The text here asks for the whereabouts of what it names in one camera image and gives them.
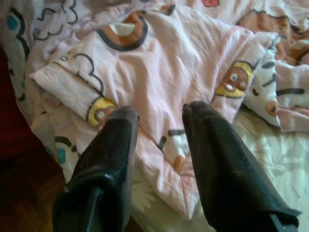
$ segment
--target wooden floor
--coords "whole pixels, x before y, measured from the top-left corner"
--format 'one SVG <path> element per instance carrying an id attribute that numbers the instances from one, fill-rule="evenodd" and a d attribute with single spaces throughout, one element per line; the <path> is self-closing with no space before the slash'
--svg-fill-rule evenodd
<path id="1" fill-rule="evenodd" d="M 52 205 L 65 181 L 61 168 L 43 152 L 0 163 L 0 231 L 51 232 Z M 131 218 L 126 232 L 141 232 Z"/>

